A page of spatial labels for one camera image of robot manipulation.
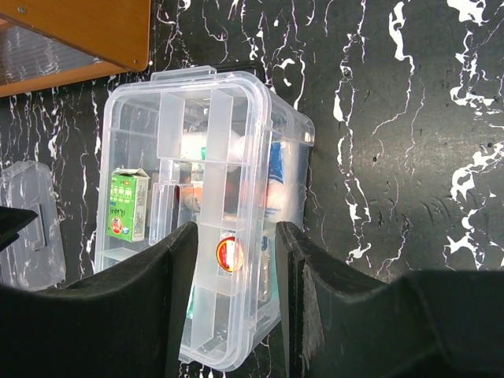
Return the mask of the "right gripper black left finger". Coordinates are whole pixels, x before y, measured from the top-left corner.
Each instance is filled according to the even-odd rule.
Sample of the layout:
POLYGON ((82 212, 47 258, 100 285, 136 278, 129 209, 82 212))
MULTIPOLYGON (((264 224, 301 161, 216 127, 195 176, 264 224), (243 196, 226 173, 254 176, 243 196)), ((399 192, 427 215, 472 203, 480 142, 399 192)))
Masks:
POLYGON ((2 287, 2 376, 177 376, 197 252, 188 222, 64 289, 2 287))

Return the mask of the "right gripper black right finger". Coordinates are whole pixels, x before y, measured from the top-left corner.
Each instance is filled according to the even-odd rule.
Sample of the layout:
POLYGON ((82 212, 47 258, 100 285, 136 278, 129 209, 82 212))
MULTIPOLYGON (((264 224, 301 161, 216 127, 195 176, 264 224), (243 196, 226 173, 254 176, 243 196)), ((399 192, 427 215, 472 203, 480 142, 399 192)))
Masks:
POLYGON ((503 274, 415 271, 383 283, 276 226, 289 377, 500 377, 503 274))

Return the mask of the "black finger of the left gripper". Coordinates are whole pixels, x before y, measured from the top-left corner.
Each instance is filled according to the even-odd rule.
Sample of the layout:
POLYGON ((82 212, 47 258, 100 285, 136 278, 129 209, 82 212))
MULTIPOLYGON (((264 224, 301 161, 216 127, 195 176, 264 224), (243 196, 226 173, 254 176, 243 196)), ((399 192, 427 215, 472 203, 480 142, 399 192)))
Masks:
POLYGON ((0 250, 6 249, 18 238, 18 232, 30 224, 38 214, 29 209, 2 206, 0 210, 0 250))

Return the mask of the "clear box lid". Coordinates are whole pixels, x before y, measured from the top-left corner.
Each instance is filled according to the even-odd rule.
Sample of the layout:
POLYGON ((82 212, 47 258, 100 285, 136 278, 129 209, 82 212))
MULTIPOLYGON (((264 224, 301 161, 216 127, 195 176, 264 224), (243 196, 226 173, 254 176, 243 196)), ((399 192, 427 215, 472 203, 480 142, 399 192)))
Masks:
POLYGON ((18 161, 2 171, 1 204, 31 210, 36 218, 17 232, 1 252, 1 281, 39 291, 60 283, 66 274, 53 177, 47 165, 18 161))

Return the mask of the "small green box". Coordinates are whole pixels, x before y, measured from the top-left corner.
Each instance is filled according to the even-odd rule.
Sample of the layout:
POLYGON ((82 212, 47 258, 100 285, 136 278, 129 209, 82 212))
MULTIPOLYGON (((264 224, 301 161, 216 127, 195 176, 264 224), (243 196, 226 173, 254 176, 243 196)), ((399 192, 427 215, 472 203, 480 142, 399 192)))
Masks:
POLYGON ((114 169, 111 176, 106 234, 128 243, 142 241, 150 177, 143 169, 114 169))

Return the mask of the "small orange cap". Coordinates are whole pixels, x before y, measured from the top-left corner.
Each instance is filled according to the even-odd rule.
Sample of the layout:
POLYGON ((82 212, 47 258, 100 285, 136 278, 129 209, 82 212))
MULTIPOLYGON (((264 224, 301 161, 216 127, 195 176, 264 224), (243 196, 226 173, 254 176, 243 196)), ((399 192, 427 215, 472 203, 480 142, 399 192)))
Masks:
POLYGON ((243 250, 235 236, 222 239, 216 248, 218 265, 225 271, 233 273, 243 265, 243 250))

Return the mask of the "white blue tube bottle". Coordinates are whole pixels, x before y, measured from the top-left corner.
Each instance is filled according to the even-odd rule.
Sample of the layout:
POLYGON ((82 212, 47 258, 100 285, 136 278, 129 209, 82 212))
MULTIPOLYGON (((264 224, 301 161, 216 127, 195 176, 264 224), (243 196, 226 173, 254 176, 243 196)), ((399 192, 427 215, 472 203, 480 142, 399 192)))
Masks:
POLYGON ((272 143, 265 200, 265 219, 270 222, 295 221, 296 163, 295 150, 290 142, 272 143))

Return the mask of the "brown medicine bottle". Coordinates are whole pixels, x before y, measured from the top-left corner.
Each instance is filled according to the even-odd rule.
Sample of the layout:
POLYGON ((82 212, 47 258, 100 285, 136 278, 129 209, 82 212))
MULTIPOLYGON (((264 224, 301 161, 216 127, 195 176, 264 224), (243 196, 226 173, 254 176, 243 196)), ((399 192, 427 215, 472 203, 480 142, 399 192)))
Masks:
POLYGON ((202 208, 202 182, 177 185, 176 197, 179 202, 193 213, 200 213, 202 208))

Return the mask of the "white bottle teal cap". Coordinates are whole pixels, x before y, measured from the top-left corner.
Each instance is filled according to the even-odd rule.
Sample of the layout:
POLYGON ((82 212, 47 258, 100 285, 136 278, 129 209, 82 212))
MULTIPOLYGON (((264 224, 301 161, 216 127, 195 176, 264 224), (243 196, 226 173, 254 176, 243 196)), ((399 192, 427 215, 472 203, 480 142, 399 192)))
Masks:
POLYGON ((192 161, 240 163, 245 154, 246 141, 246 136, 241 136, 234 131, 223 135, 188 132, 182 136, 180 157, 192 161))

